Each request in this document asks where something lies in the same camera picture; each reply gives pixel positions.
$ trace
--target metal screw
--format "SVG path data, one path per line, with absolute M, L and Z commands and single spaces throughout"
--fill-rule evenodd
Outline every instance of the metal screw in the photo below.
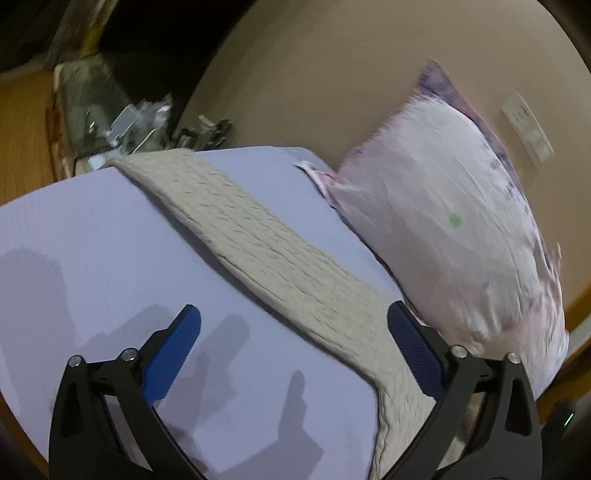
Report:
M 515 352 L 509 352 L 507 354 L 507 359 L 509 362 L 515 365 L 519 365 L 521 363 L 521 358 L 519 358 L 519 355 L 517 355 Z
M 82 357 L 80 355 L 71 356 L 68 360 L 68 365 L 71 367 L 77 367 L 82 363 Z
M 454 345 L 452 347 L 452 355 L 456 358 L 466 358 L 468 356 L 468 350 L 462 345 Z
M 138 351 L 135 348 L 126 348 L 121 352 L 121 359 L 126 362 L 131 362 L 138 357 Z

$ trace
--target bed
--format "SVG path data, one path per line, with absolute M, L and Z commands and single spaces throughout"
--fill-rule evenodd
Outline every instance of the bed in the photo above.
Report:
M 293 166 L 309 160 L 327 168 L 309 150 L 199 155 L 307 242 L 376 290 L 402 298 Z M 45 458 L 68 357 L 114 358 L 192 303 L 201 311 L 202 333 L 157 411 L 208 478 L 367 476 L 377 423 L 374 389 L 289 330 L 118 170 L 17 199 L 0 208 L 0 225 L 0 391 Z M 112 414 L 121 421 L 117 405 Z M 124 442 L 136 455 L 133 441 Z

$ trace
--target wall outlet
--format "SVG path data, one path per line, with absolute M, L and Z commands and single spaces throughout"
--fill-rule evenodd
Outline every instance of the wall outlet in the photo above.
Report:
M 534 163 L 541 164 L 554 156 L 554 149 L 523 97 L 515 92 L 501 108 L 519 135 Z

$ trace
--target cable knit blanket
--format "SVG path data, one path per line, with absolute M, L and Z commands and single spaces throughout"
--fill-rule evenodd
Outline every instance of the cable knit blanket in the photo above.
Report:
M 192 151 L 130 155 L 110 165 L 156 195 L 264 303 L 373 384 L 379 430 L 369 477 L 384 476 L 434 405 L 388 333 L 391 299 L 308 244 Z

